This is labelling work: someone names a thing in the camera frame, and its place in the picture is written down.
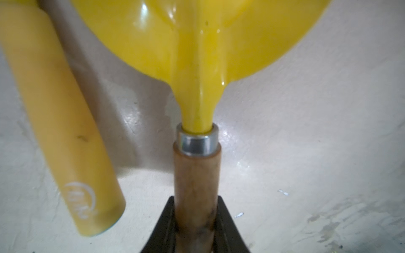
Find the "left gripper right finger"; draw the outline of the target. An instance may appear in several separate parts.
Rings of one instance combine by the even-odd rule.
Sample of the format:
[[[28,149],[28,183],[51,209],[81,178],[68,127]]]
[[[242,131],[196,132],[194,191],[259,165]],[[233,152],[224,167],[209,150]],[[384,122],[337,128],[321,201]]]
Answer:
[[[218,197],[215,219],[216,253],[250,253],[221,196]]]

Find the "yellow shovel wooden handle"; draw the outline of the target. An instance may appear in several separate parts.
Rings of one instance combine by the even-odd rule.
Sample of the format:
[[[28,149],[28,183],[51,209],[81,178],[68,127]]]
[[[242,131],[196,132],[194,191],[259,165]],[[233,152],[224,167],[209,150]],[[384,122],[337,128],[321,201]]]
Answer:
[[[221,166],[214,113],[227,85],[277,61],[328,1],[73,1],[91,32],[180,107],[174,150],[175,252],[214,248]]]

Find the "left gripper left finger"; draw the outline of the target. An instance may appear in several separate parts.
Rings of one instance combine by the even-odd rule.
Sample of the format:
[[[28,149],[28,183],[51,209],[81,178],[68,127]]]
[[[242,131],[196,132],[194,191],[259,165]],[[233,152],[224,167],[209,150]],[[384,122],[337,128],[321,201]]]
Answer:
[[[175,228],[174,196],[171,196],[141,253],[174,253]]]

